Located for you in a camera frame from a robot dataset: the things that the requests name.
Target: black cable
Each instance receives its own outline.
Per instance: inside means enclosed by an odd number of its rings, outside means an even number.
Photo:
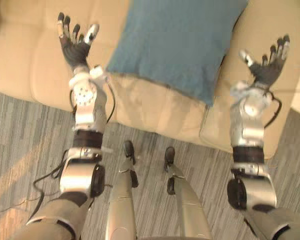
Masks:
[[[71,89],[70,93],[69,93],[69,99],[70,99],[70,104],[71,104],[71,108],[72,108],[72,114],[75,115],[76,111],[77,111],[77,105],[74,105],[74,103],[72,102],[72,93],[74,91]]]
[[[42,204],[42,202],[44,201],[44,198],[45,198],[45,192],[42,190],[42,188],[39,188],[37,186],[37,183],[40,182],[40,181],[42,181],[43,179],[49,177],[49,176],[51,176],[52,178],[57,178],[60,175],[60,172],[61,172],[60,169],[63,168],[63,166],[64,166],[64,164],[66,162],[64,160],[66,153],[67,153],[67,150],[65,150],[63,152],[63,154],[62,154],[62,161],[61,161],[61,163],[55,169],[53,169],[48,174],[46,174],[46,175],[44,175],[44,176],[42,176],[42,177],[40,177],[40,178],[38,178],[38,179],[36,179],[36,180],[33,181],[32,186],[34,187],[34,189],[37,192],[40,193],[40,197],[39,197],[38,203],[35,206],[35,209],[33,210],[32,214],[30,215],[29,219],[31,219],[38,212],[38,210],[41,207],[41,204]]]
[[[281,108],[282,108],[282,102],[280,101],[280,99],[276,98],[275,95],[269,91],[269,93],[271,94],[272,96],[272,100],[276,101],[278,103],[278,108],[277,110],[274,112],[274,115],[273,117],[266,123],[266,125],[264,126],[264,128],[266,129],[267,127],[269,127],[275,120],[276,118],[278,117],[280,111],[281,111]]]
[[[112,89],[112,87],[110,86],[110,84],[108,82],[106,82],[106,84],[108,85],[109,89],[110,89],[110,92],[112,94],[112,98],[113,98],[113,107],[112,107],[112,110],[111,110],[111,113],[108,117],[108,119],[106,120],[106,123],[109,123],[112,115],[114,114],[115,112],[115,108],[116,108],[116,98],[115,98],[115,93],[114,93],[114,90]]]

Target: robot forearm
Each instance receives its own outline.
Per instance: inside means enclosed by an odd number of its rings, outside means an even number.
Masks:
[[[231,89],[237,102],[230,110],[234,164],[233,179],[227,186],[228,201],[242,213],[260,240],[300,240],[300,218],[287,209],[277,208],[263,150],[262,114],[274,99],[269,87],[280,75],[288,49],[289,37],[280,38],[277,51],[271,47],[269,64],[267,57],[263,57],[262,65],[255,63],[246,52],[240,52],[256,79],[251,86],[239,82]]]

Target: floor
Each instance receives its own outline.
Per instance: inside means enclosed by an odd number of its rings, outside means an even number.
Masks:
[[[58,109],[0,95],[0,210],[35,199],[31,182],[56,167],[63,150],[70,147],[72,115]],[[255,240],[243,217],[227,202],[231,178],[229,153],[173,140],[120,124],[110,124],[103,145],[106,183],[116,177],[124,159],[124,140],[132,140],[137,158],[139,187],[133,190],[139,237],[179,234],[177,206],[166,193],[168,177],[163,171],[165,149],[174,146],[176,165],[199,196],[215,240]],[[275,157],[267,162],[277,192],[278,205],[300,214],[300,114],[291,110]],[[45,201],[58,196],[58,182],[43,183]],[[83,240],[105,237],[109,188],[96,199],[84,226]],[[27,221],[37,201],[26,202],[0,213],[0,240],[9,239]]]

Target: beige couch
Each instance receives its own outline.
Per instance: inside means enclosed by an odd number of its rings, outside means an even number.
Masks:
[[[71,73],[56,33],[58,13],[69,14],[72,27],[78,22],[83,30],[92,22],[100,23],[88,62],[106,66],[119,41],[128,8],[129,0],[0,0],[0,92],[70,111]],[[113,75],[117,105],[112,121],[231,152],[229,107],[233,99],[229,87],[239,80],[253,80],[240,62],[238,51],[248,49],[260,59],[286,33],[291,38],[291,51],[273,86],[283,108],[265,131],[265,156],[273,156],[300,75],[300,0],[249,1],[220,69],[214,107],[144,79]],[[108,113],[112,104],[109,94]],[[275,108],[273,104],[266,112],[265,121]]]

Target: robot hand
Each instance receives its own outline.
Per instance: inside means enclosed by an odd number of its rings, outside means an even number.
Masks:
[[[57,30],[64,58],[73,71],[75,71],[77,67],[89,69],[86,58],[89,54],[91,44],[99,31],[99,25],[92,24],[86,35],[80,34],[78,39],[80,25],[76,24],[73,28],[72,35],[70,35],[70,20],[69,16],[65,16],[62,12],[59,13]]]
[[[241,50],[239,56],[247,64],[255,77],[254,84],[267,90],[280,76],[289,48],[290,38],[288,35],[285,35],[283,38],[277,40],[277,47],[275,45],[271,46],[269,61],[267,55],[263,55],[262,64],[259,64],[245,50]]]

